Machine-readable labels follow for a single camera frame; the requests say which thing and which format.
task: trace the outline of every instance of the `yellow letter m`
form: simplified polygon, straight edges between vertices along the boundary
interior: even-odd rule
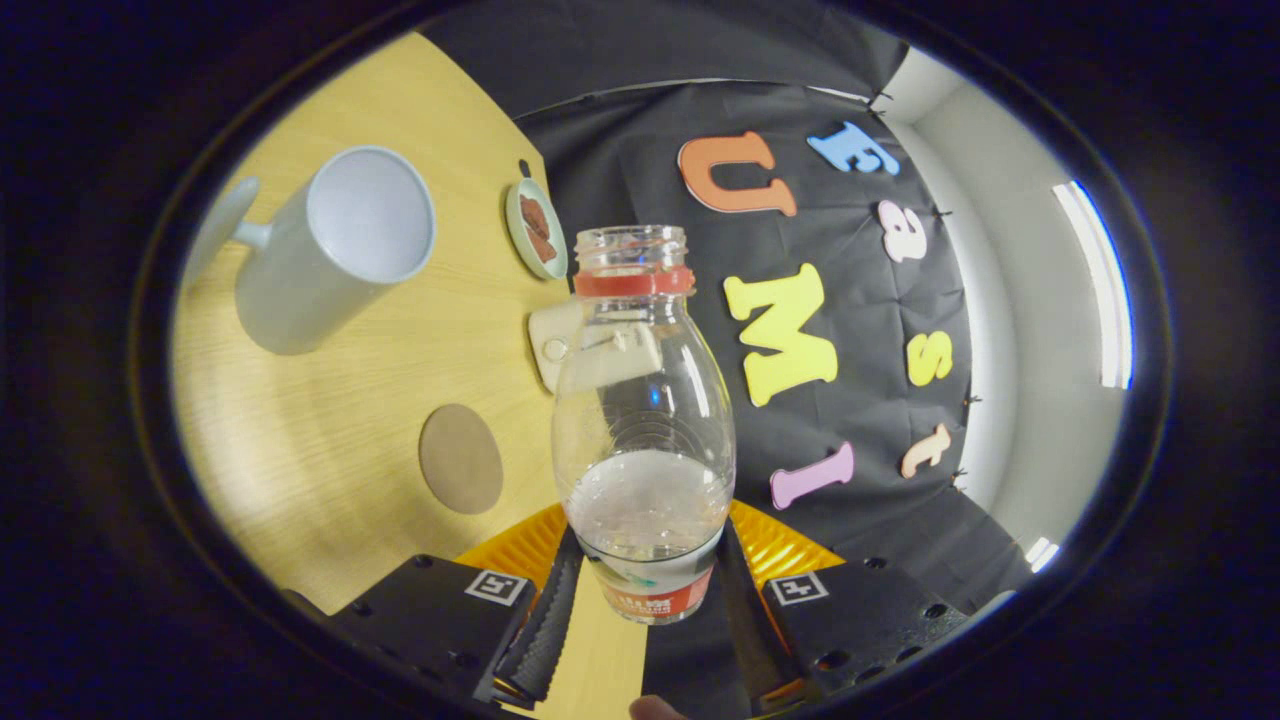
[[[795,275],[776,281],[744,283],[739,278],[724,278],[724,299],[737,320],[746,320],[753,310],[769,305],[739,336],[746,345],[778,351],[773,355],[751,352],[742,361],[751,405],[763,407],[774,395],[800,383],[836,379],[836,346],[800,332],[824,299],[822,278],[813,265],[805,263]]]

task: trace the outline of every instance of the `mug rim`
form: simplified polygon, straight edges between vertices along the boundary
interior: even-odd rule
[[[315,202],[312,202],[312,195],[315,193],[316,190],[316,179],[319,179],[320,176],[325,173],[325,170],[330,169],[339,160],[347,158],[348,155],[355,155],[357,152],[374,152],[378,155],[383,155],[384,158],[390,158],[393,161],[398,163],[401,167],[408,170],[410,176],[413,178],[415,184],[417,186],[419,192],[421,193],[421,197],[426,201],[426,220],[429,227],[428,227],[425,250],[422,251],[422,256],[410,269],[398,273],[396,275],[392,275],[389,278],[367,277],[362,273],[353,270],[352,268],[347,266],[347,264],[334,258],[332,249],[328,245],[325,245],[324,241],[320,240],[320,234],[316,232],[315,218],[312,218],[312,213],[315,211]],[[426,263],[431,259],[431,254],[435,251],[435,236],[438,229],[436,224],[438,220],[435,217],[435,200],[431,197],[431,191],[426,186],[426,181],[422,179],[422,174],[417,172],[417,168],[415,168],[413,164],[410,163],[407,158],[392,150],[390,147],[385,147],[383,145],[353,145],[351,147],[347,147],[346,150],[337,152],[333,158],[325,160],[324,165],[320,165],[320,169],[316,170],[314,176],[311,176],[310,181],[307,181],[306,206],[307,206],[307,213],[306,213],[307,227],[311,234],[315,237],[316,246],[320,247],[320,251],[324,252],[325,258],[328,258],[329,261],[333,263],[335,268],[338,268],[340,272],[356,279],[380,286],[399,284],[412,278],[419,272],[421,272],[422,268],[426,266]]]

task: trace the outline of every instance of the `black cloth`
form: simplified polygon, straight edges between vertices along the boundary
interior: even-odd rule
[[[808,143],[850,120],[900,163],[897,176],[844,173]],[[584,99],[520,120],[547,161],[566,237],[591,227],[682,225],[687,265],[698,277],[689,311],[724,375],[737,430],[736,498],[832,548],[846,560],[883,557],[954,607],[973,612],[1029,577],[1016,543],[954,487],[972,368],[965,293],[950,237],[933,199],[901,145],[863,104],[772,83],[691,83]],[[713,170],[726,188],[763,187],[782,178],[799,213],[726,214],[685,187],[680,147],[699,137],[758,132],[776,167],[726,164]],[[922,260],[897,264],[884,252],[876,205],[892,200],[920,217],[928,237]],[[838,354],[836,382],[810,382],[767,406],[748,398],[739,341],[746,323],[728,314],[722,283],[819,272],[826,300],[804,332],[829,340]],[[571,266],[571,274],[576,268]],[[756,319],[763,310],[756,310]],[[945,331],[954,343],[946,378],[915,387],[905,345],[916,333]],[[906,450],[945,423],[952,436],[942,462],[900,475]],[[822,488],[788,509],[773,507],[769,475],[831,455],[850,441],[856,456],[847,484]],[[703,609],[671,628],[649,632],[644,692],[696,717],[742,716],[746,698],[714,579]]]
[[[809,147],[808,135],[829,135],[846,119],[899,158],[902,168],[896,177],[840,172]],[[539,113],[522,129],[548,161],[567,237],[628,223],[686,229],[686,263],[698,277],[689,311],[716,355],[733,405],[739,500],[832,547],[950,487],[964,443],[970,370],[964,288],[946,228],[931,217],[933,201],[882,123],[841,97],[735,82],[579,102]],[[776,168],[719,165],[718,181],[726,187],[760,187],[780,177],[796,199],[796,217],[772,210],[718,213],[685,187],[676,155],[686,141],[749,129],[768,142]],[[929,238],[923,260],[888,259],[874,215],[881,200],[922,215]],[[836,346],[840,374],[836,382],[805,383],[755,407],[742,360],[759,348],[739,341],[745,323],[730,316],[722,283],[730,275],[745,282],[790,277],[803,263],[818,269],[826,293],[804,331]],[[954,369],[923,388],[911,386],[906,342],[934,331],[951,336]],[[938,466],[924,466],[904,480],[902,454],[938,423],[950,428],[951,448]],[[852,443],[856,456],[850,483],[828,486],[787,510],[773,509],[774,470],[822,460],[844,441]]]
[[[422,33],[512,117],[699,78],[872,97],[906,56],[897,37],[814,0],[480,0]]]

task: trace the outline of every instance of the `white wall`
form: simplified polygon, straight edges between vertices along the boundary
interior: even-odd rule
[[[1124,402],[1124,391],[1100,383],[1093,286],[1051,192],[1070,178],[1030,131],[970,85],[915,131],[977,210],[1012,310],[1016,410],[991,514],[1024,547],[1042,536],[1061,542],[1097,487]],[[969,277],[965,287],[972,293]]]
[[[888,118],[886,124],[924,176],[934,202],[951,213],[942,222],[964,281],[973,341],[973,395],[982,397],[969,407],[960,452],[960,466],[968,475],[956,480],[956,487],[991,512],[1005,479],[1018,411],[1018,383],[1011,380],[1018,377],[1018,348],[1004,272],[982,217],[942,158],[911,126]]]
[[[873,108],[924,176],[965,283],[973,406],[957,480],[1024,547],[1066,538],[1124,391],[1100,383],[1088,268],[1051,187],[1070,178],[1021,123],[913,49]]]
[[[965,79],[951,68],[915,47],[908,47],[902,64],[872,102],[872,110],[879,110],[901,124],[913,124],[932,113],[961,85]]]

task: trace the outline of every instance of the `plastic water bottle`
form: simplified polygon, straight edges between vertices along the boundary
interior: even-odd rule
[[[561,502],[611,606],[652,625],[703,602],[733,497],[728,393],[685,309],[685,232],[577,236],[584,322],[552,420]]]

